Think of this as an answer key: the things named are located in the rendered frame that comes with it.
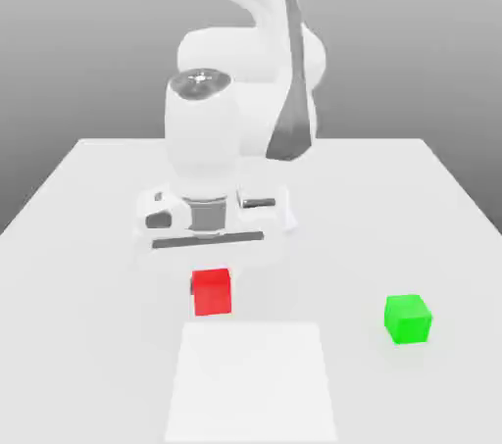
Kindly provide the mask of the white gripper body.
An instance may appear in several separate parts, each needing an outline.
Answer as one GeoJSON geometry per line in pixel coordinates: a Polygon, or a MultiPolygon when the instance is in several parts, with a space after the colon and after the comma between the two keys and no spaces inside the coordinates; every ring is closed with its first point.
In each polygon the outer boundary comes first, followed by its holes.
{"type": "Polygon", "coordinates": [[[275,259],[275,239],[263,231],[172,238],[136,234],[134,249],[141,265],[155,271],[246,268],[275,259]]]}

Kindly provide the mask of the small red cube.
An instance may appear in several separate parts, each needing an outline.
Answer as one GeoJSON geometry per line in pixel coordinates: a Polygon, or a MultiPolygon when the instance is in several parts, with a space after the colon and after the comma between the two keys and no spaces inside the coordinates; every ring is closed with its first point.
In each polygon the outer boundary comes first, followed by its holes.
{"type": "Polygon", "coordinates": [[[224,315],[231,312],[231,280],[228,269],[194,271],[191,294],[197,317],[224,315]]]}

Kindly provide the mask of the small green cube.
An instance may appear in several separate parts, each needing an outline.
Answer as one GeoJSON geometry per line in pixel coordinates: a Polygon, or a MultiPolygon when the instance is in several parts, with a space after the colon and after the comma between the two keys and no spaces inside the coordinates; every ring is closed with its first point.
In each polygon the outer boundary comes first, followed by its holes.
{"type": "Polygon", "coordinates": [[[384,326],[395,344],[426,343],[432,313],[418,294],[386,297],[384,326]]]}

